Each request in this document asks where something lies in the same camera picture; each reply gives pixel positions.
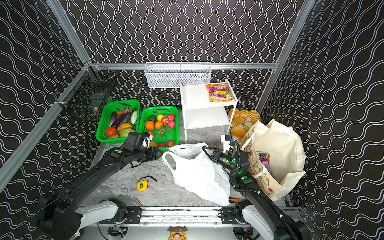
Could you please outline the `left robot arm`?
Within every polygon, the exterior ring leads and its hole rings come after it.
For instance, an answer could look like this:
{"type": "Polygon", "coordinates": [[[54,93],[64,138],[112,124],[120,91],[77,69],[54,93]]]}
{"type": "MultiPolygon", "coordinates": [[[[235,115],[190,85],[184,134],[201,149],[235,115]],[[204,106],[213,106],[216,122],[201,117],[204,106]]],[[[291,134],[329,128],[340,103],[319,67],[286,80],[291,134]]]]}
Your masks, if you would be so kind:
{"type": "Polygon", "coordinates": [[[86,227],[81,203],[105,180],[133,162],[139,164],[159,159],[163,152],[151,147],[151,135],[131,133],[120,147],[108,150],[102,159],[69,187],[47,193],[39,199],[39,210],[33,216],[36,227],[55,240],[68,240],[86,227]]]}

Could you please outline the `purple snack pouch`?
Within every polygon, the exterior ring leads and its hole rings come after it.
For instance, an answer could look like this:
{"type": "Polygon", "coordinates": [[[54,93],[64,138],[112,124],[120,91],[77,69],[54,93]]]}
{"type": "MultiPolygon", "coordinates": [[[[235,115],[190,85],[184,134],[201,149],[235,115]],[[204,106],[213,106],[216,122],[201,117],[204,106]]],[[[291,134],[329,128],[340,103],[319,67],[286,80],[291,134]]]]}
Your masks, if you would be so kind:
{"type": "Polygon", "coordinates": [[[271,170],[271,167],[270,167],[270,159],[260,159],[261,163],[264,165],[264,167],[267,169],[267,171],[272,174],[272,170],[271,170]]]}

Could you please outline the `green drink can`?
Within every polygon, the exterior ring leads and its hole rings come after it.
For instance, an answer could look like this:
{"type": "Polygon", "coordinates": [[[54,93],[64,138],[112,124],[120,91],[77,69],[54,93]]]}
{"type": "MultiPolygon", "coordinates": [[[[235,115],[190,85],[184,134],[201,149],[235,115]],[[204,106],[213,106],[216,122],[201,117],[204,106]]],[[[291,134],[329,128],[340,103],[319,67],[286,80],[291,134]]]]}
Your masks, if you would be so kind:
{"type": "Polygon", "coordinates": [[[265,152],[258,153],[258,157],[259,159],[268,159],[268,160],[270,159],[270,155],[265,152]]]}

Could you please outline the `red apple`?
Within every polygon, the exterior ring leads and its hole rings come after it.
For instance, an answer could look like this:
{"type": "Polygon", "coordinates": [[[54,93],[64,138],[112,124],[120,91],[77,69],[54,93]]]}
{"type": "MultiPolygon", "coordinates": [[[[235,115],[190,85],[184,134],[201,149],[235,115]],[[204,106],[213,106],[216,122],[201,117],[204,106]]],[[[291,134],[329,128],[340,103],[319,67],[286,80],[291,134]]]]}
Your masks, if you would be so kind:
{"type": "Polygon", "coordinates": [[[176,126],[175,121],[173,121],[173,120],[169,120],[169,122],[168,122],[168,128],[169,128],[169,129],[173,129],[173,128],[175,128],[175,126],[176,126]]]}

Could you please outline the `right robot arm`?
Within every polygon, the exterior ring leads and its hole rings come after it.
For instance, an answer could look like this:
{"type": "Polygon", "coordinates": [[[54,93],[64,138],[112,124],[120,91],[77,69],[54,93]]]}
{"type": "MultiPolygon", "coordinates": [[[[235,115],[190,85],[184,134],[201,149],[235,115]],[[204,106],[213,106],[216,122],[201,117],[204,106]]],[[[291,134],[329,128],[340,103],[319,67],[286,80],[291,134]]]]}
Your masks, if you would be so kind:
{"type": "Polygon", "coordinates": [[[265,240],[311,239],[302,221],[294,221],[263,192],[250,170],[252,154],[237,150],[228,155],[211,147],[202,147],[202,150],[209,160],[229,171],[231,188],[246,198],[236,203],[232,211],[221,212],[224,224],[230,220],[249,224],[265,240]]]}

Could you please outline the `cream canvas tote bag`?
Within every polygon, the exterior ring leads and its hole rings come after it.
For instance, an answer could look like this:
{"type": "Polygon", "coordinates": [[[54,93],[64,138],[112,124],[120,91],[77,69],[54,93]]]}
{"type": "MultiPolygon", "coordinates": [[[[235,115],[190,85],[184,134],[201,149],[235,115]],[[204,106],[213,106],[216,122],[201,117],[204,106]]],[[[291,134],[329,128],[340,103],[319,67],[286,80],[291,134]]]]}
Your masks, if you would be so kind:
{"type": "Polygon", "coordinates": [[[251,174],[272,201],[278,201],[292,191],[306,173],[307,156],[300,136],[292,127],[275,120],[267,125],[256,122],[240,145],[242,150],[251,153],[251,174]],[[261,152],[270,155],[272,174],[261,163],[258,157],[261,152]]]}

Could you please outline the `white plastic grocery bag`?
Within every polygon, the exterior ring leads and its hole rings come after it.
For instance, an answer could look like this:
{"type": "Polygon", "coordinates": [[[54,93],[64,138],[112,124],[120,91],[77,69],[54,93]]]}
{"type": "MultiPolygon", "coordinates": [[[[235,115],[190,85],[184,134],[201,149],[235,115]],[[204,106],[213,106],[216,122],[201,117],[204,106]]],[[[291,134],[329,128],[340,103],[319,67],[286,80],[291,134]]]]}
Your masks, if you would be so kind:
{"type": "Polygon", "coordinates": [[[219,206],[230,204],[228,175],[204,153],[206,143],[182,144],[170,147],[162,155],[176,185],[194,193],[203,200],[219,206]]]}

